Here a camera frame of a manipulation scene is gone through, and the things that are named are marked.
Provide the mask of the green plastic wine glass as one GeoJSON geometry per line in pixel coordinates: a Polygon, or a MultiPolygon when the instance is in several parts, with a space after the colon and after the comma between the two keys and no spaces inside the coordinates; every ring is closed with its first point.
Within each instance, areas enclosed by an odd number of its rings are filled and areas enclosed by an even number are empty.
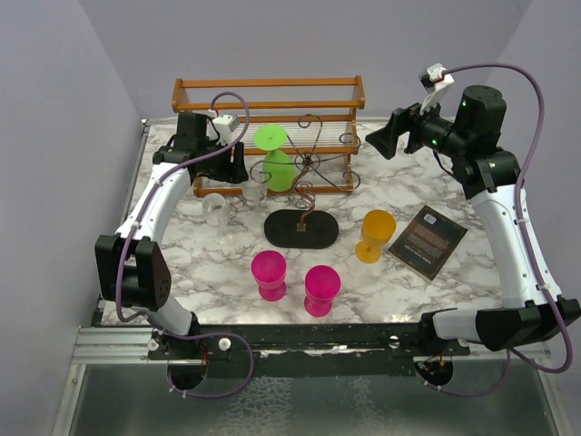
{"type": "Polygon", "coordinates": [[[260,177],[276,193],[288,191],[295,178],[291,157],[282,151],[287,132],[280,124],[265,124],[253,136],[254,145],[265,152],[260,177]]]}

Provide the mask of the metal wine glass rack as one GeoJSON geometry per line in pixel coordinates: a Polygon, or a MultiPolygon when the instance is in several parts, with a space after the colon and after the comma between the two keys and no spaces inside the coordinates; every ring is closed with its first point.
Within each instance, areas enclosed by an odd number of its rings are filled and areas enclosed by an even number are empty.
{"type": "MultiPolygon", "coordinates": [[[[282,151],[288,154],[295,166],[295,178],[286,194],[292,204],[290,209],[280,209],[270,213],[263,224],[263,232],[267,241],[278,248],[320,250],[331,247],[338,239],[340,227],[338,221],[316,206],[317,194],[324,193],[322,187],[315,185],[310,179],[311,173],[316,174],[330,187],[331,193],[352,193],[359,187],[360,175],[351,168],[351,156],[359,151],[361,140],[357,133],[344,132],[340,134],[339,146],[319,147],[320,135],[323,130],[323,120],[314,114],[301,116],[297,125],[307,129],[317,122],[319,129],[311,145],[297,146],[287,130],[287,140],[282,151]],[[342,159],[345,169],[341,175],[343,185],[334,183],[323,174],[321,167],[327,162],[342,159]]],[[[255,183],[265,183],[260,177],[261,164],[264,157],[251,166],[251,179],[255,183]]]]}

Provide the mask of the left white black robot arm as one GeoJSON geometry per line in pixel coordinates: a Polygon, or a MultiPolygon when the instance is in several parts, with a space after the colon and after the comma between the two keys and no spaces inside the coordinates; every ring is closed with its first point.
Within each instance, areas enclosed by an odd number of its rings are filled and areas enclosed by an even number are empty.
{"type": "Polygon", "coordinates": [[[243,136],[248,124],[213,110],[181,113],[168,143],[153,154],[144,191],[125,221],[94,245],[104,300],[113,302],[117,317],[129,322],[132,309],[150,324],[171,334],[169,347],[187,359],[200,349],[196,315],[172,295],[172,275],[160,244],[179,201],[199,177],[226,183],[249,179],[243,136]]]}

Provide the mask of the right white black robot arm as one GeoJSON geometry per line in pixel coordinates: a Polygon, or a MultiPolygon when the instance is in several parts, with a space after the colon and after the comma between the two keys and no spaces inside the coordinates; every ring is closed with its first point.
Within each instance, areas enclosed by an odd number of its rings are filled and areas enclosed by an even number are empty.
{"type": "Polygon", "coordinates": [[[497,144],[506,110],[500,91],[471,85],[454,121],[442,118],[439,106],[422,110],[413,104],[395,110],[384,127],[366,137],[386,159],[394,157],[403,134],[409,137],[406,154],[426,146],[448,157],[453,178],[485,227],[498,268],[501,308],[422,314],[417,344],[428,355],[458,339],[491,351],[544,342],[580,316],[579,302],[563,297],[547,269],[525,195],[515,194],[521,172],[517,158],[497,144]]]}

